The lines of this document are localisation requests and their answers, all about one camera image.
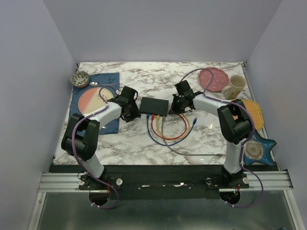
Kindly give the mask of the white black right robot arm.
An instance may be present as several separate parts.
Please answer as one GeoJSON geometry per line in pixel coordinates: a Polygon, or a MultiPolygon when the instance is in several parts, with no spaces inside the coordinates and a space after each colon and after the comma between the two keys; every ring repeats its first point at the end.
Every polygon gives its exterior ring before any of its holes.
{"type": "Polygon", "coordinates": [[[227,141],[226,159],[222,167],[221,183],[230,188],[244,184],[242,155],[244,142],[255,132],[255,125],[241,100],[223,101],[207,96],[204,92],[194,92],[184,80],[175,85],[170,113],[180,114],[186,108],[202,110],[219,119],[220,129],[227,141]]]}

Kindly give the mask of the dark grey network switch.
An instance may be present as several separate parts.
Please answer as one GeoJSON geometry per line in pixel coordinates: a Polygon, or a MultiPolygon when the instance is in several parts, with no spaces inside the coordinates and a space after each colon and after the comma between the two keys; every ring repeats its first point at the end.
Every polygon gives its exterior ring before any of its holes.
{"type": "Polygon", "coordinates": [[[139,110],[141,114],[167,116],[168,105],[168,100],[142,97],[139,110]]]}

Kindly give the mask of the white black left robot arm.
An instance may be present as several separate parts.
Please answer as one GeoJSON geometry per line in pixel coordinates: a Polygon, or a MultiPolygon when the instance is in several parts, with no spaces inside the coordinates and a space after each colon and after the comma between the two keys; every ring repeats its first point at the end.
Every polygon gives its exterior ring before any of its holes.
{"type": "Polygon", "coordinates": [[[85,115],[73,114],[69,119],[61,148],[76,159],[90,176],[90,184],[95,189],[102,189],[107,184],[105,167],[95,153],[99,131],[118,118],[125,122],[140,118],[137,97],[138,92],[135,89],[125,86],[115,98],[104,99],[105,105],[94,112],[85,115]]]}

